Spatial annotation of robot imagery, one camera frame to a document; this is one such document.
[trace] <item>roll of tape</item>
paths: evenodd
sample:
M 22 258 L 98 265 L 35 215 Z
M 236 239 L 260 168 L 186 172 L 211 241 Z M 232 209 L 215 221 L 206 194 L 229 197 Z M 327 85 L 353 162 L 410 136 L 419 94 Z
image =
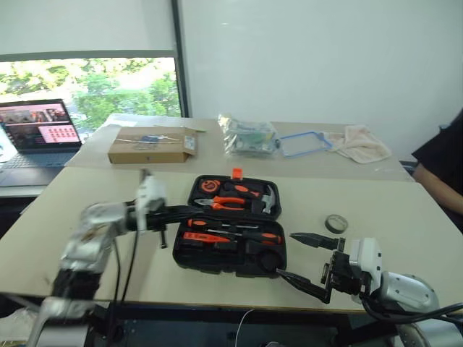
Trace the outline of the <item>roll of tape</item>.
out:
M 325 219 L 325 227 L 334 234 L 344 233 L 348 226 L 346 218 L 340 215 L 329 215 Z

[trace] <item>pliers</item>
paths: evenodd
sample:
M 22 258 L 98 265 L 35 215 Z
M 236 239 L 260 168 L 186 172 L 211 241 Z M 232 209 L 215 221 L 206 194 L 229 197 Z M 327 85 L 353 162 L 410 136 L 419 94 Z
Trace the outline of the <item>pliers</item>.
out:
M 228 207 L 222 204 L 234 203 L 245 204 L 246 200 L 240 197 L 214 197 L 213 199 L 196 199 L 195 202 L 199 205 L 211 206 L 213 210 L 244 210 L 242 207 Z

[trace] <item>cardboard box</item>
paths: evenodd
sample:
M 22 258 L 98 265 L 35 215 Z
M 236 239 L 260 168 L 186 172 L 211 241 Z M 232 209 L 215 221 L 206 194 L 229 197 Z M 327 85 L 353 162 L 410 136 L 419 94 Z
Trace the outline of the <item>cardboard box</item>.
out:
M 183 163 L 196 154 L 196 131 L 184 127 L 123 127 L 109 148 L 113 164 Z

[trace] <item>laptop keyboard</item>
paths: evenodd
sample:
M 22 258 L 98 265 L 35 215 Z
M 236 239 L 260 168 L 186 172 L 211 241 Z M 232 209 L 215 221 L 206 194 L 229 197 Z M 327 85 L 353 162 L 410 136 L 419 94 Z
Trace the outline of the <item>laptop keyboard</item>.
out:
M 16 154 L 2 168 L 60 168 L 75 153 Z

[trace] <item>laptop screen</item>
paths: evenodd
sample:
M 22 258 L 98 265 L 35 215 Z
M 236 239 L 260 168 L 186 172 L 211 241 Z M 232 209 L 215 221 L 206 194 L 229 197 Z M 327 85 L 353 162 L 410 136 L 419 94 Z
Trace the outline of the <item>laptop screen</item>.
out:
M 80 146 L 61 99 L 0 103 L 0 125 L 18 151 Z

